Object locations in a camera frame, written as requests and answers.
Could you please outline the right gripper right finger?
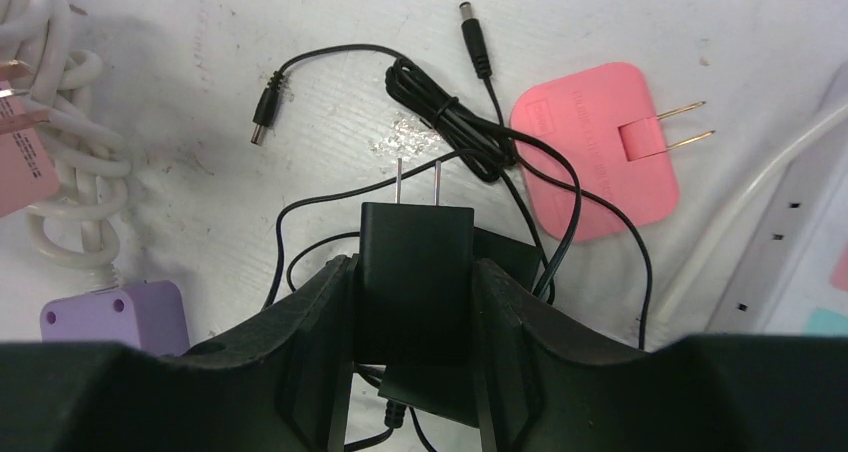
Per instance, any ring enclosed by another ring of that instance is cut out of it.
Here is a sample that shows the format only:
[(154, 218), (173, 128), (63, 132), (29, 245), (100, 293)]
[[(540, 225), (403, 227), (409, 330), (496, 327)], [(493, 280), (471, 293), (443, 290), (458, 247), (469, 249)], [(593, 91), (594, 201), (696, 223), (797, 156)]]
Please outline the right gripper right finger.
[(496, 264), (472, 279), (486, 451), (843, 451), (843, 338), (693, 335), (648, 353), (578, 323)]

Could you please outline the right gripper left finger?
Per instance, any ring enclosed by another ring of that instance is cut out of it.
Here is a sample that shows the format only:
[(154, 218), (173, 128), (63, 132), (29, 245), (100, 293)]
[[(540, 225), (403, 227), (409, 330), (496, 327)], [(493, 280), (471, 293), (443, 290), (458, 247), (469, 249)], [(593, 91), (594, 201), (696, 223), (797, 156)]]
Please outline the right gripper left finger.
[(154, 357), (114, 342), (1, 348), (5, 451), (339, 451), (352, 380), (356, 262), (193, 346)]

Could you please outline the small black plug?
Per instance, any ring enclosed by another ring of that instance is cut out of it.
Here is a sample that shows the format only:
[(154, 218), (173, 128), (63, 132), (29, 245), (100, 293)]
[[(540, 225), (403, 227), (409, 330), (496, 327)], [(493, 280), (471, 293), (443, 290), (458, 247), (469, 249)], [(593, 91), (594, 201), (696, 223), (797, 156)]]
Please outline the small black plug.
[(474, 211), (365, 202), (355, 290), (355, 361), (458, 366), (470, 355)]

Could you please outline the white multi-socket power strip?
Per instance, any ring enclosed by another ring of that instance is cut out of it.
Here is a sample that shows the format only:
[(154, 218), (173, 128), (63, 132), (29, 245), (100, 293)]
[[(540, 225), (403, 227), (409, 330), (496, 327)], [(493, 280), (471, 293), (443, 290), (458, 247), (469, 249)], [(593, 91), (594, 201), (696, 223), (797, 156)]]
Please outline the white multi-socket power strip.
[(709, 332), (847, 334), (847, 122), (785, 169)]

